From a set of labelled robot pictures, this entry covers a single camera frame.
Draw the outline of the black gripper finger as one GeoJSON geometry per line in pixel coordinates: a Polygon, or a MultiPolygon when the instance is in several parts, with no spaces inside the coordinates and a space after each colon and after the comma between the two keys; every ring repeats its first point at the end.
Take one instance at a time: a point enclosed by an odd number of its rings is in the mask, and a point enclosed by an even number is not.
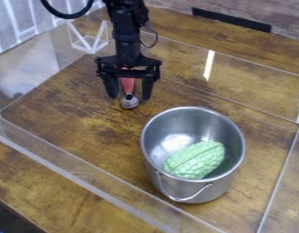
{"type": "Polygon", "coordinates": [[[104,77],[101,79],[101,81],[103,81],[103,84],[104,84],[107,95],[111,98],[116,98],[118,97],[118,93],[119,93],[118,79],[114,78],[114,77],[107,76],[107,77],[104,77]]]}
{"type": "Polygon", "coordinates": [[[147,101],[151,98],[154,89],[154,79],[144,78],[143,79],[143,101],[147,101]]]}

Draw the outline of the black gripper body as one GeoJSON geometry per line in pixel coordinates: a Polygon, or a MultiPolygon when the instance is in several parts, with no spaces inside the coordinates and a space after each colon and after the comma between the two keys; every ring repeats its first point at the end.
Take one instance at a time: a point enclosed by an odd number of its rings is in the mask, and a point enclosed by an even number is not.
{"type": "Polygon", "coordinates": [[[114,39],[116,53],[111,56],[99,56],[95,60],[97,76],[112,82],[120,77],[156,82],[160,78],[162,61],[143,55],[140,34],[114,34],[114,39]]]}

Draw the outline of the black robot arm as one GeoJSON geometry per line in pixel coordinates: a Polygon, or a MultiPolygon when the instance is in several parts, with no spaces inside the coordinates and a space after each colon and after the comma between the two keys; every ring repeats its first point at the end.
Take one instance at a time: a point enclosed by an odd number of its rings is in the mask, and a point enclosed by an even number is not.
{"type": "Polygon", "coordinates": [[[162,61],[142,53],[140,28],[146,26],[148,9],[143,0],[103,0],[114,24],[112,37],[116,54],[97,57],[97,76],[101,78],[107,94],[118,97],[119,79],[143,80],[143,101],[152,95],[154,83],[160,78],[162,61]]]}

